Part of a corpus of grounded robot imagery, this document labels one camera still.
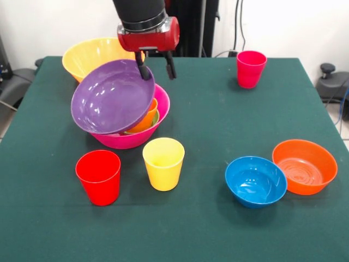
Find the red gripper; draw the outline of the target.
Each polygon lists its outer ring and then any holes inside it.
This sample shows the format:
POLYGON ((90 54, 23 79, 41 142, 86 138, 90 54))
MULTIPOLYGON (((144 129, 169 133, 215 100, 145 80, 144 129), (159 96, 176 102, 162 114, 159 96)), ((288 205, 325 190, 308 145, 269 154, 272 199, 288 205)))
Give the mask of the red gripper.
POLYGON ((141 77, 150 79, 149 71, 142 58, 142 50, 158 50, 166 59, 166 70, 170 80, 177 77, 172 53, 179 43, 179 22, 176 17, 167 17, 157 28, 147 32, 126 31, 120 23, 117 27, 118 40, 124 50, 134 52, 141 77))

